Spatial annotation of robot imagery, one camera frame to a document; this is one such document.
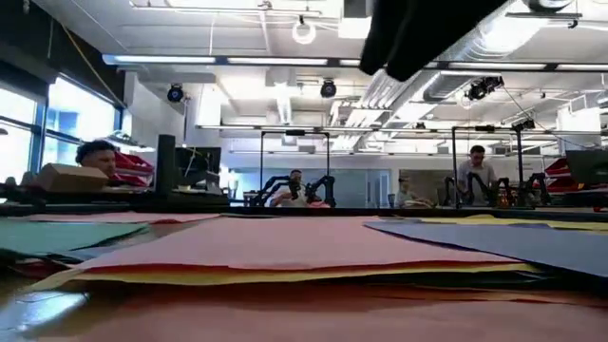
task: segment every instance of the window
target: window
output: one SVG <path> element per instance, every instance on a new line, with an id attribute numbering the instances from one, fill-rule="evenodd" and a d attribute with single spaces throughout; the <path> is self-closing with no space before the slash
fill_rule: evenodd
<path id="1" fill-rule="evenodd" d="M 55 138 L 45 138 L 45 151 L 42 155 L 42 165 L 58 162 L 66 165 L 76 165 L 76 150 L 78 145 L 72 142 L 62 142 Z"/>
<path id="2" fill-rule="evenodd" d="M 0 135 L 0 156 L 3 160 L 0 163 L 0 182 L 4 182 L 8 177 L 15 177 L 18 184 L 29 168 L 31 132 L 2 122 L 0 128 L 9 133 Z"/>
<path id="3" fill-rule="evenodd" d="M 92 141 L 114 131 L 115 114 L 112 104 L 63 78 L 49 88 L 47 129 Z"/>
<path id="4" fill-rule="evenodd" d="M 0 116 L 32 124 L 35 112 L 36 103 L 33 100 L 0 88 Z"/>

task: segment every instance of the pink paper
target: pink paper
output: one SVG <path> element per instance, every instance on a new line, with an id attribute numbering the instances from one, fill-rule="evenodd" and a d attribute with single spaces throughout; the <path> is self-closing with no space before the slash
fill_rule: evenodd
<path id="1" fill-rule="evenodd" d="M 322 287 L 275 294 L 164 288 L 68 341 L 603 342 L 608 335 L 608 312 L 598 308 L 392 299 Z"/>
<path id="2" fill-rule="evenodd" d="M 211 219 L 219 214 L 156 214 L 156 213 L 104 213 L 92 215 L 31 215 L 23 219 L 47 222 L 100 222 L 100 223 L 184 223 Z"/>
<path id="3" fill-rule="evenodd" d="M 517 262 L 411 241 L 363 226 L 374 218 L 217 218 L 77 268 L 189 265 L 248 270 L 307 270 L 411 262 Z"/>

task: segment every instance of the person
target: person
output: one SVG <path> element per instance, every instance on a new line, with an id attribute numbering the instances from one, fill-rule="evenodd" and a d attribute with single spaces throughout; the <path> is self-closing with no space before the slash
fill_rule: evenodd
<path id="1" fill-rule="evenodd" d="M 302 171 L 292 170 L 289 177 L 292 181 L 296 181 L 300 184 L 300 189 L 297 191 L 297 199 L 292 199 L 292 192 L 288 186 L 280 188 L 275 197 L 270 201 L 271 207 L 292 207 L 292 208 L 306 208 L 308 203 L 306 202 L 305 186 L 302 184 Z"/>
<path id="2" fill-rule="evenodd" d="M 112 179 L 116 175 L 115 151 L 116 147 L 106 141 L 85 142 L 78 147 L 76 162 L 81 166 L 98 168 Z"/>
<path id="3" fill-rule="evenodd" d="M 420 202 L 424 205 L 432 206 L 433 203 L 428 199 L 423 199 L 413 192 L 409 191 L 409 177 L 399 179 L 399 192 L 395 198 L 395 208 L 405 208 L 412 205 L 412 202 Z"/>
<path id="4" fill-rule="evenodd" d="M 476 173 L 485 186 L 488 188 L 496 181 L 496 174 L 492 165 L 484 161 L 485 149 L 483 146 L 475 145 L 471 147 L 469 159 L 460 164 L 458 167 L 458 188 L 461 192 L 468 196 L 468 173 Z M 472 184 L 473 189 L 473 204 L 485 205 L 485 196 L 481 186 L 475 180 Z"/>

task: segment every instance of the shirt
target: shirt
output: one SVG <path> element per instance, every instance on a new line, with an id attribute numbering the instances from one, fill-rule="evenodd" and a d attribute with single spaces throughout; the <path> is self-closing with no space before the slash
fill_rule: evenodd
<path id="1" fill-rule="evenodd" d="M 276 192 L 275 198 L 283 194 L 291 194 L 289 187 L 283 187 L 279 191 Z M 284 199 L 278 205 L 283 208 L 306 208 L 308 203 L 306 202 L 306 193 L 304 191 L 304 186 L 300 187 L 300 190 L 297 192 L 297 199 Z"/>
<path id="2" fill-rule="evenodd" d="M 407 204 L 406 202 L 408 200 L 414 200 L 414 197 L 411 195 L 411 193 L 407 192 L 403 192 L 403 191 L 399 191 L 399 193 L 397 193 L 397 197 L 395 199 L 395 208 L 403 208 L 405 207 Z"/>
<path id="3" fill-rule="evenodd" d="M 472 172 L 479 176 L 485 186 L 489 186 L 492 181 L 496 181 L 496 174 L 494 173 L 494 168 L 492 165 L 482 161 L 480 166 L 474 167 L 471 164 L 471 161 L 465 161 L 460 164 L 458 167 L 458 182 L 463 183 L 465 185 L 465 189 L 468 189 L 468 173 Z M 482 187 L 479 186 L 479 183 L 475 180 L 473 181 L 473 196 L 475 197 L 473 200 L 473 204 L 476 205 L 484 205 L 486 204 L 484 192 L 482 191 Z"/>

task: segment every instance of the dome camera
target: dome camera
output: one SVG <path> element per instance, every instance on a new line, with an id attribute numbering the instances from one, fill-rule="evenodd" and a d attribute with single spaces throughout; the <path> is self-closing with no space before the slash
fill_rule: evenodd
<path id="1" fill-rule="evenodd" d="M 323 81 L 323 85 L 321 86 L 321 97 L 324 99 L 330 99 L 335 96 L 337 88 L 333 83 L 333 80 L 326 79 Z"/>
<path id="2" fill-rule="evenodd" d="M 169 88 L 169 92 L 167 92 L 167 100 L 172 103 L 178 103 L 183 99 L 183 90 L 181 89 L 181 85 L 174 84 Z"/>

